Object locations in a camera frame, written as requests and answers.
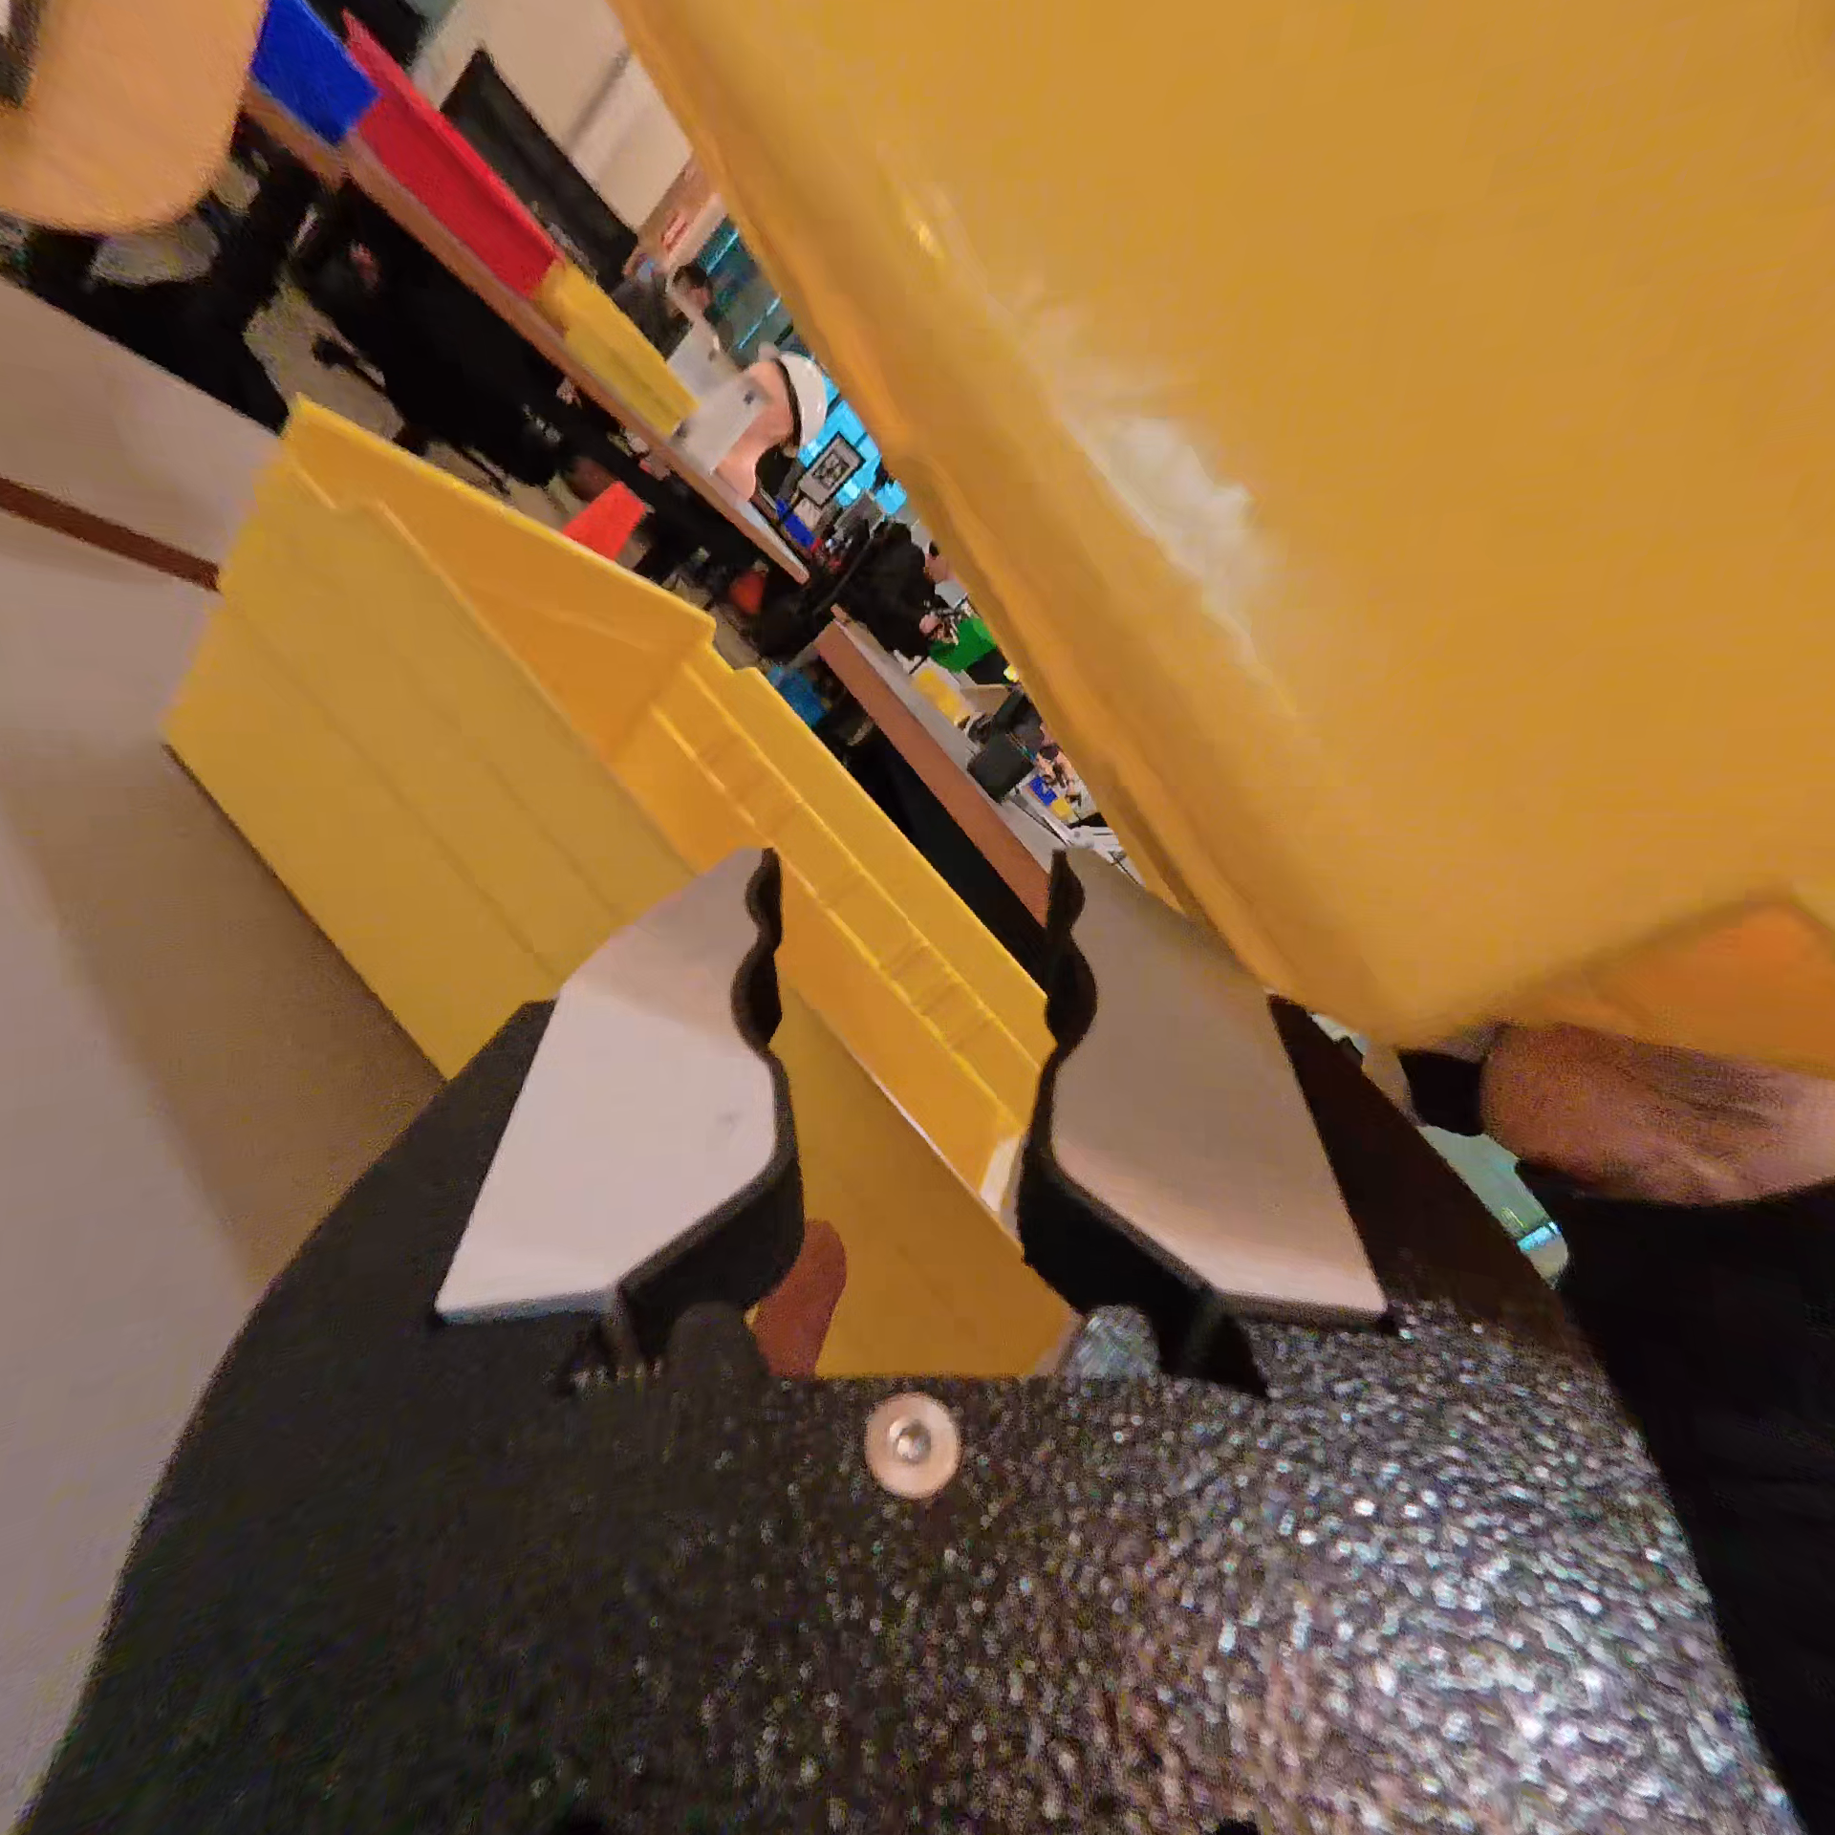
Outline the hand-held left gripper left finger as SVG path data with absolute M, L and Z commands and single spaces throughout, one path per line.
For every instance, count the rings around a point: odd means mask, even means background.
M 444 1325 L 586 1317 L 656 1363 L 804 1246 L 776 948 L 782 866 L 739 849 L 616 929 L 545 1022 L 463 1226 Z

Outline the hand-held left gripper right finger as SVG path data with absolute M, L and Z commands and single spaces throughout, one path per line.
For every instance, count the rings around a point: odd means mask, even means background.
M 1252 1325 L 1376 1329 L 1387 1298 L 1263 986 L 1091 852 L 1058 852 L 1049 1056 L 1018 1153 L 1024 1265 L 1144 1325 L 1164 1381 L 1267 1403 Z

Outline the yellow plastic box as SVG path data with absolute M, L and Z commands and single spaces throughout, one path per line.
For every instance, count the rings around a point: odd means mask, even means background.
M 1154 891 L 1833 1074 L 1833 4 L 616 4 Z
M 823 1375 L 1036 1375 L 999 1200 L 1041 991 L 677 595 L 296 400 L 165 745 L 444 1080 L 736 849 L 782 863 L 776 1056 L 849 1282 Z

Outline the person's right hand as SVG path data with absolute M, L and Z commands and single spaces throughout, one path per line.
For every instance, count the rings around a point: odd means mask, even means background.
M 1484 1133 L 1589 1195 L 1738 1205 L 1833 1181 L 1833 1084 L 1579 1028 L 1507 1028 L 1478 1074 Z

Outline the wooden edged table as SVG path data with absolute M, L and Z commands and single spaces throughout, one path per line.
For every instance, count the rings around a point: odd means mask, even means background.
M 1005 891 L 1034 921 L 1041 921 L 1049 867 L 1067 849 L 1067 832 L 1046 819 L 1031 797 L 1020 801 L 991 799 L 969 779 L 967 733 L 919 692 L 919 677 L 907 677 L 868 630 L 837 616 L 814 639 L 814 657 L 881 729 Z

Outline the small yellow storage bin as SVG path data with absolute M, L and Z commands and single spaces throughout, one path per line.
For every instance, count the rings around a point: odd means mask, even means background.
M 532 305 L 567 353 L 661 437 L 673 437 L 694 414 L 696 394 L 583 268 L 555 262 L 540 281 Z

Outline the long wooden table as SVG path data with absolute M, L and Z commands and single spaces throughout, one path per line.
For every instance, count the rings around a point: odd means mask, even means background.
M 750 550 L 764 557 L 793 584 L 809 584 L 809 568 L 773 524 L 732 486 L 690 460 L 677 430 L 656 425 L 637 400 L 616 382 L 603 379 L 566 343 L 566 335 L 529 302 L 504 287 L 465 241 L 400 181 L 384 173 L 363 140 L 346 140 L 336 153 L 341 173 L 354 193 L 377 206 L 404 237 L 427 250 L 480 305 L 488 305 L 523 347 L 566 375 L 611 422 L 649 446 L 652 463 L 679 478 L 696 501 L 719 515 Z

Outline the red storage bin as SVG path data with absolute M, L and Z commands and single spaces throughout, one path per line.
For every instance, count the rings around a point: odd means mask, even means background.
M 555 241 L 488 166 L 488 161 L 423 101 L 379 41 L 343 12 L 343 41 L 374 101 L 354 121 L 354 138 L 377 166 L 415 198 L 493 281 L 521 299 L 538 299 L 561 262 Z

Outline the blue storage bin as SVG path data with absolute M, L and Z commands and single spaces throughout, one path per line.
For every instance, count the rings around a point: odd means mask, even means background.
M 326 146 L 377 104 L 377 84 L 309 4 L 265 4 L 248 83 Z

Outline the round wooden board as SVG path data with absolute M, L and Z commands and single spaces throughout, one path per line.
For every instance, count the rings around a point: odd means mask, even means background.
M 265 4 L 3 4 L 3 215 L 122 233 L 224 164 Z

